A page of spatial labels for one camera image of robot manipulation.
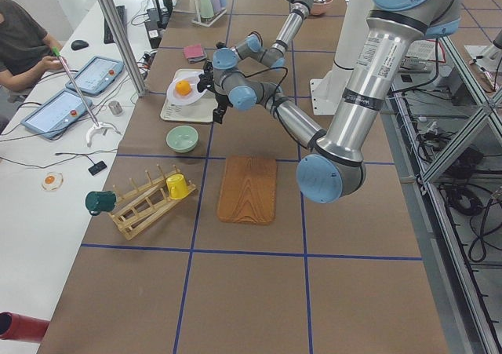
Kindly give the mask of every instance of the white plate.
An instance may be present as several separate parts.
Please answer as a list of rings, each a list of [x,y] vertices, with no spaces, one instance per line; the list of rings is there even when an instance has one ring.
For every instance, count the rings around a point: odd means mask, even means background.
[[[200,71],[191,71],[191,72],[186,72],[180,75],[178,78],[175,78],[169,87],[167,88],[167,99],[171,102],[173,105],[189,105],[192,103],[195,103],[197,100],[199,100],[204,93],[206,92],[205,90],[202,91],[201,93],[197,91],[197,83],[199,81],[198,76],[201,74]],[[176,91],[176,84],[180,81],[187,81],[190,83],[191,87],[191,92],[188,95],[180,95]]]

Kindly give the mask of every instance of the yellow cup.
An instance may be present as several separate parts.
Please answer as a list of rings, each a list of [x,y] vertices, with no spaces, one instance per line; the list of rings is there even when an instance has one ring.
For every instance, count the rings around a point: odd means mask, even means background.
[[[175,173],[167,178],[167,189],[171,199],[184,199],[188,195],[188,186],[185,176],[181,173]]]

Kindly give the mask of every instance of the white table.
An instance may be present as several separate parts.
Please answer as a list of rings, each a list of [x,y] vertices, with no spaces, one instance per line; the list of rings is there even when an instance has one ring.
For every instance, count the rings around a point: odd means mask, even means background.
[[[128,21],[141,10],[144,1],[115,0],[116,5],[125,5]],[[95,4],[74,34],[68,40],[61,54],[72,69],[81,68],[93,56],[101,55],[121,59],[115,44],[103,44],[103,15]],[[128,39],[137,60],[143,52],[150,51],[144,26],[127,28]],[[72,51],[70,44],[83,39],[89,47]],[[118,81],[104,93],[93,98],[99,104],[118,84],[128,78],[124,69]],[[65,75],[49,77],[40,82],[26,101],[43,103],[64,88]],[[115,124],[124,133],[137,99],[130,80],[112,100],[118,100],[123,108],[119,116],[111,114],[107,106],[97,118],[102,122]],[[9,132],[34,108],[22,107],[7,126]],[[92,122],[87,119],[72,126],[58,141],[42,137],[30,137],[18,141],[0,142],[0,156],[17,162],[44,166],[58,162],[70,155],[56,156],[56,152],[90,153],[98,150],[113,150],[118,147],[122,135],[108,131],[105,136],[93,136],[88,148],[85,133]],[[0,141],[30,135],[23,126],[11,134],[0,136]],[[90,191],[100,191],[115,159],[115,153],[91,155],[94,162],[103,160],[108,168],[92,176],[88,168],[92,163],[86,157],[78,157],[45,170],[0,162],[0,312],[9,311],[22,315],[50,320],[75,255],[91,218],[85,208],[85,196]],[[42,181],[48,172],[62,173],[64,182],[53,192],[42,188]],[[0,341],[0,353],[34,353],[37,344],[18,341]]]

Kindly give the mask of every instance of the red cylinder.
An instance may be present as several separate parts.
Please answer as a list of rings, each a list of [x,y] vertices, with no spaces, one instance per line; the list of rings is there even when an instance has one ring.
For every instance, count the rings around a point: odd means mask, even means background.
[[[11,312],[0,313],[0,339],[40,343],[49,321]]]

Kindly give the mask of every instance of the bowl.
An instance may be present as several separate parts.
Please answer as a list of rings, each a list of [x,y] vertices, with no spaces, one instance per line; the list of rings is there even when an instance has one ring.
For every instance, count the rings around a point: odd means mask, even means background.
[[[198,133],[197,130],[191,126],[177,126],[167,133],[166,142],[175,152],[189,152],[197,146]]]
[[[324,3],[314,2],[311,9],[311,15],[317,16],[325,14],[326,11],[328,11],[332,5],[333,5],[333,0],[327,0]]]

